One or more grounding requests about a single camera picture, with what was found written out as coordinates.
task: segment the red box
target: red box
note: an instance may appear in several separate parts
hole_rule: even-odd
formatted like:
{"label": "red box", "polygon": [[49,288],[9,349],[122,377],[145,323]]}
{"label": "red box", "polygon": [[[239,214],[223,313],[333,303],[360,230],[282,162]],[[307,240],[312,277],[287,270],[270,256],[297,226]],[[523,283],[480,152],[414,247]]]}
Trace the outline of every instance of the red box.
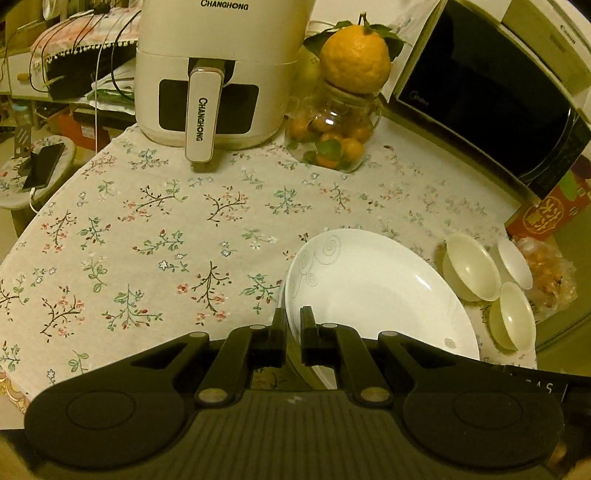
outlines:
{"label": "red box", "polygon": [[70,138],[76,145],[87,150],[95,149],[95,135],[98,138],[99,151],[111,141],[107,130],[99,127],[98,132],[95,132],[94,125],[83,125],[77,122],[70,112],[60,113],[57,121],[64,137]]}
{"label": "red box", "polygon": [[536,206],[522,207],[506,225],[516,238],[545,240],[591,203],[591,161],[580,156],[550,194]]}

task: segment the midea logo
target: midea logo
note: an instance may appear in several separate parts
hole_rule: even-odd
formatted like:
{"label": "midea logo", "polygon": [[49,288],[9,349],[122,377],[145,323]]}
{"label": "midea logo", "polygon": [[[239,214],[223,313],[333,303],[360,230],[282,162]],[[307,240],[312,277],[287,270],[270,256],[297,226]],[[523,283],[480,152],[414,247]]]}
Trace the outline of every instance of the midea logo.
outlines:
{"label": "midea logo", "polygon": [[429,102],[427,102],[423,97],[421,97],[416,90],[410,92],[410,99],[416,100],[417,102],[422,103],[424,106],[429,106]]}
{"label": "midea logo", "polygon": [[562,30],[564,36],[568,38],[573,45],[577,43],[577,41],[573,38],[573,36],[569,33],[569,31],[566,29],[564,25],[561,25],[560,29]]}
{"label": "midea logo", "polygon": [[205,106],[207,105],[206,98],[199,99],[199,107],[197,108],[197,142],[203,141],[203,126],[205,125]]}
{"label": "midea logo", "polygon": [[219,2],[215,0],[201,0],[202,7],[216,8],[234,8],[238,10],[248,10],[248,4],[237,4],[235,2]]}

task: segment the glass jar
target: glass jar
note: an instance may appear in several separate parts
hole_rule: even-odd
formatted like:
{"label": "glass jar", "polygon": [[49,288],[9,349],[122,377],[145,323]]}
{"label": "glass jar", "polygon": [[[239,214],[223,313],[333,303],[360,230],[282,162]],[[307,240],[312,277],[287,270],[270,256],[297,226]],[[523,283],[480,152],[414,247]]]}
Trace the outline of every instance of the glass jar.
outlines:
{"label": "glass jar", "polygon": [[33,112],[29,103],[13,100],[12,111],[17,125],[33,125]]}
{"label": "glass jar", "polygon": [[350,173],[363,162],[381,114],[376,95],[353,95],[322,80],[288,116],[285,146],[296,159]]}

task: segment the cardboard box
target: cardboard box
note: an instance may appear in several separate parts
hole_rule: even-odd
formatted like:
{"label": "cardboard box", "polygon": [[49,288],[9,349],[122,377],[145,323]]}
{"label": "cardboard box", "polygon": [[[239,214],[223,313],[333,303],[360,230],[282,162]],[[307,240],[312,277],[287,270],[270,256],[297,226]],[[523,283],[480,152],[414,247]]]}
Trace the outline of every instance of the cardboard box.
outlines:
{"label": "cardboard box", "polygon": [[514,238],[545,240],[591,203],[591,161],[581,155],[538,206],[522,207],[507,222]]}
{"label": "cardboard box", "polygon": [[[17,28],[39,22],[17,32]],[[6,14],[5,38],[10,39],[8,54],[13,49],[30,47],[48,24],[43,18],[43,0],[21,0]]]}
{"label": "cardboard box", "polygon": [[95,137],[98,138],[99,151],[105,148],[111,139],[109,133],[99,126],[95,132],[94,125],[85,125],[77,122],[69,110],[60,113],[57,117],[61,134],[70,138],[76,145],[87,150],[95,149]]}

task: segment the air fryer handle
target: air fryer handle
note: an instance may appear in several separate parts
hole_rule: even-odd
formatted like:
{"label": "air fryer handle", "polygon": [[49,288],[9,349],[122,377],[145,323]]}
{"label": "air fryer handle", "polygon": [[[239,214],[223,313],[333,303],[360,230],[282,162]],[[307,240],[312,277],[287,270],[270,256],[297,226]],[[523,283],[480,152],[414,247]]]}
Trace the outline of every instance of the air fryer handle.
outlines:
{"label": "air fryer handle", "polygon": [[212,159],[223,79],[222,69],[199,65],[189,77],[185,157],[191,162]]}

